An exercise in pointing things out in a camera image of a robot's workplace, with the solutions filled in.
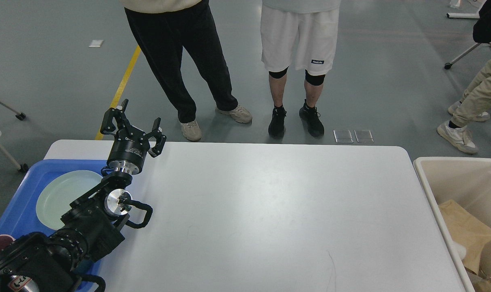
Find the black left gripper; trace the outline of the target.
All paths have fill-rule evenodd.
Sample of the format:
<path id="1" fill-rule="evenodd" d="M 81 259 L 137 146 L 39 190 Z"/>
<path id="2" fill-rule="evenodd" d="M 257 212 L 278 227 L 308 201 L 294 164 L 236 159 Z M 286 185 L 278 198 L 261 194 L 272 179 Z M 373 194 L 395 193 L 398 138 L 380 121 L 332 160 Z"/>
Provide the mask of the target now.
<path id="1" fill-rule="evenodd" d="M 160 127 L 161 118 L 156 118 L 149 133 L 134 132 L 125 115 L 129 100 L 125 99 L 117 107 L 109 108 L 101 122 L 99 133 L 113 135 L 114 144 L 107 160 L 108 168 L 114 171 L 139 174 L 143 170 L 147 153 L 158 157 L 165 146 L 166 135 Z M 150 139 L 155 138 L 156 144 L 150 146 Z"/>

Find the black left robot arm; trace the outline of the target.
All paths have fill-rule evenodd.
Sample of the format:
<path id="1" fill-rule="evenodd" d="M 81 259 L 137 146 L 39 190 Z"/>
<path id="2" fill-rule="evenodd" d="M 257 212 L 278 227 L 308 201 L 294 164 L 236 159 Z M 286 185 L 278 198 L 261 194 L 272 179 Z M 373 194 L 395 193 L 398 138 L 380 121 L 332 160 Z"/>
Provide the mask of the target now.
<path id="1" fill-rule="evenodd" d="M 84 260 L 96 262 L 124 241 L 125 226 L 147 226 L 153 208 L 132 199 L 126 188 L 143 170 L 147 155 L 162 153 L 166 136 L 156 118 L 145 133 L 125 115 L 128 100 L 105 112 L 100 133 L 114 143 L 101 181 L 70 203 L 61 216 L 63 227 L 47 236 L 32 232 L 0 248 L 0 292 L 74 292 L 84 281 L 105 291 L 102 277 L 78 273 Z"/>

